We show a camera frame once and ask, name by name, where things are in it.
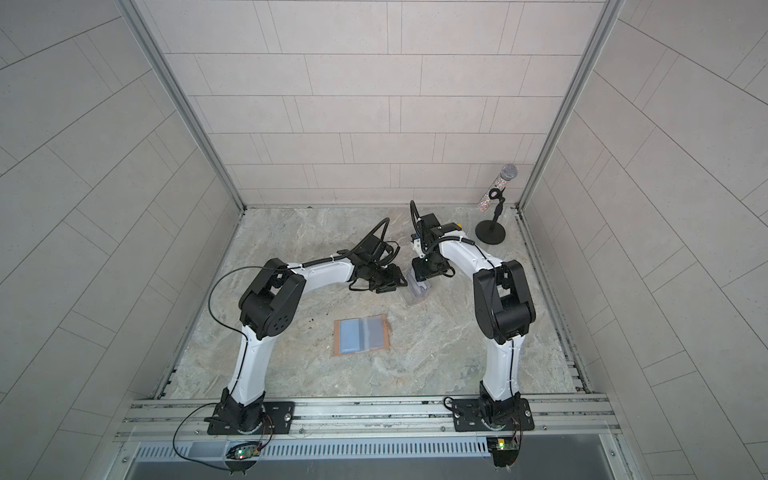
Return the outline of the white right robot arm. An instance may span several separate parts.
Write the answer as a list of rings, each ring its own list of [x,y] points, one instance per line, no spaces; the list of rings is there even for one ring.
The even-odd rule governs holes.
[[[456,223],[442,224],[410,203],[411,236],[416,257],[411,273],[418,285],[429,279],[464,273],[473,287],[477,325],[485,337],[486,368],[476,399],[446,397],[458,431],[534,429],[528,400],[520,393],[518,372],[522,347],[536,320],[535,305],[523,266],[485,252]]]

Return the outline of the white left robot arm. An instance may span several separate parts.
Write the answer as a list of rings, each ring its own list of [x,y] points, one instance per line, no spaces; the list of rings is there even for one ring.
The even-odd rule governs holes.
[[[238,301],[241,344],[233,377],[207,417],[210,435],[251,434],[267,425],[266,373],[278,337],[291,325],[305,293],[358,280],[377,294],[405,287],[394,264],[395,241],[369,233],[350,250],[304,263],[269,260]]]

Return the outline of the pink leather card holder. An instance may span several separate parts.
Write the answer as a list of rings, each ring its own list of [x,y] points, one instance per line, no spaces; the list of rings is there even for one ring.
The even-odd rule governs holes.
[[[385,315],[337,320],[334,323],[335,356],[388,349],[389,323]]]

